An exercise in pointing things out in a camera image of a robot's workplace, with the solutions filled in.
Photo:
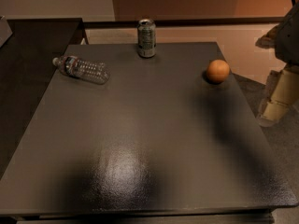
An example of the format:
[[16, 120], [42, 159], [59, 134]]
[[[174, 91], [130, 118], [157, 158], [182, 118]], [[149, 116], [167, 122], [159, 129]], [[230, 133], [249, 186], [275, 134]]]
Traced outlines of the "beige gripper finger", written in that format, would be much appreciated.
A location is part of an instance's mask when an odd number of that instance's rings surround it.
[[299, 66], [287, 64], [281, 71], [271, 71], [256, 117], [262, 127], [278, 123], [299, 100]]

